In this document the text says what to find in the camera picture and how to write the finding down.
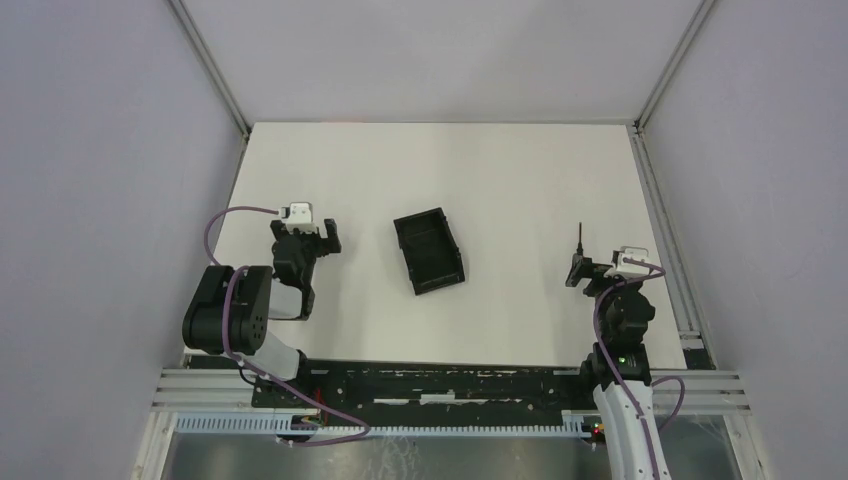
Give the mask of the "black screwdriver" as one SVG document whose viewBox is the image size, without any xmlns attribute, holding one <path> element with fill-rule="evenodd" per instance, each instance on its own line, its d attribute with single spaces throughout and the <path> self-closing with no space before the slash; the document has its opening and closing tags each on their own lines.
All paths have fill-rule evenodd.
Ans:
<svg viewBox="0 0 848 480">
<path fill-rule="evenodd" d="M 582 222 L 578 222 L 578 243 L 577 243 L 577 248 L 576 248 L 576 254 L 579 255 L 579 256 L 584 255 L 584 248 L 583 248 L 583 243 L 582 243 L 582 231 L 583 231 Z"/>
</svg>

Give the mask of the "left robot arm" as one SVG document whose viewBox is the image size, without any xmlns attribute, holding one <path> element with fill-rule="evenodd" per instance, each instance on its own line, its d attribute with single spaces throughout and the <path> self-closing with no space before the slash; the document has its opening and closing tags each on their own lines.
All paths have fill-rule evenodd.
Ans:
<svg viewBox="0 0 848 480">
<path fill-rule="evenodd" d="M 189 349 L 226 356 L 261 376 L 293 380 L 305 355 L 269 331 L 272 287 L 294 288 L 300 304 L 294 321 L 307 320 L 314 306 L 312 288 L 317 260 L 342 251 L 336 221 L 324 221 L 325 234 L 315 226 L 287 220 L 271 222 L 275 242 L 273 263 L 246 268 L 209 266 L 189 303 L 182 322 L 182 339 Z"/>
</svg>

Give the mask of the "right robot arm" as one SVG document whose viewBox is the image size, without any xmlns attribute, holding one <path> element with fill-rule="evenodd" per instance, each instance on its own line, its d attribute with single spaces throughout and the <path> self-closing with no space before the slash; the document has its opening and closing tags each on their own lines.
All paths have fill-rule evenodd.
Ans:
<svg viewBox="0 0 848 480">
<path fill-rule="evenodd" d="M 593 436 L 605 445 L 615 479 L 669 479 L 653 409 L 652 370 L 644 337 L 656 308 L 641 292 L 665 270 L 642 248 L 622 247 L 598 263 L 578 248 L 565 285 L 587 285 L 595 343 L 580 366 L 600 414 Z"/>
</svg>

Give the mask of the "black plastic bin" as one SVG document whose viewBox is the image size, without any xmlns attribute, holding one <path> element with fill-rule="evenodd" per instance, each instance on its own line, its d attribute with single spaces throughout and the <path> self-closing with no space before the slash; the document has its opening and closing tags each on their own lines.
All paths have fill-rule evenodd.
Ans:
<svg viewBox="0 0 848 480">
<path fill-rule="evenodd" d="M 395 219 L 393 225 L 416 296 L 465 282 L 462 255 L 442 208 Z"/>
</svg>

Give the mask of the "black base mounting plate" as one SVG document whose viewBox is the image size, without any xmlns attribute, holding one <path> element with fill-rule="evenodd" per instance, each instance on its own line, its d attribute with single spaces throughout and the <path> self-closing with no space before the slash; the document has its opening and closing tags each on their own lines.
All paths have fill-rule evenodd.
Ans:
<svg viewBox="0 0 848 480">
<path fill-rule="evenodd" d="M 221 357 L 192 356 L 193 370 L 221 368 L 251 387 L 258 408 L 329 407 L 326 427 L 361 420 L 380 427 L 547 427 L 568 412 L 595 408 L 584 379 L 572 368 L 392 363 L 311 359 L 289 392 Z"/>
</svg>

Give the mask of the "right aluminium side rail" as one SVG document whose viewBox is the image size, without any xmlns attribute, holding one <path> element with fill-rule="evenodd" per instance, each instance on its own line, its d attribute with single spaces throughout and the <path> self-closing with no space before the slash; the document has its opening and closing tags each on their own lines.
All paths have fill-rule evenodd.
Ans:
<svg viewBox="0 0 848 480">
<path fill-rule="evenodd" d="M 634 121 L 628 125 L 627 132 L 658 248 L 658 257 L 667 272 L 665 283 L 686 367 L 693 370 L 716 370 L 705 324 L 701 318 L 701 309 L 684 265 L 639 122 Z"/>
</svg>

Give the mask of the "aluminium rail front frame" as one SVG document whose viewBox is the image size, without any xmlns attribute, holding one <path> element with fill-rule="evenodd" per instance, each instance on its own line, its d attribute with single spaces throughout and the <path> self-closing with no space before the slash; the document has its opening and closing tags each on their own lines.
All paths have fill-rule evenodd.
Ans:
<svg viewBox="0 0 848 480">
<path fill-rule="evenodd" d="M 656 377 L 678 376 L 684 380 L 685 394 L 681 415 L 750 415 L 752 409 L 743 382 L 736 372 L 721 370 L 655 370 Z M 196 411 L 250 411 L 256 389 L 245 383 L 236 370 L 227 369 L 165 369 L 154 394 L 157 408 Z M 365 405 L 464 405 L 490 402 L 520 403 L 517 395 L 482 394 L 462 396 L 455 391 L 406 394 L 376 394 L 372 400 L 354 396 L 354 387 L 324 387 L 325 402 L 345 400 L 356 408 Z"/>
</svg>

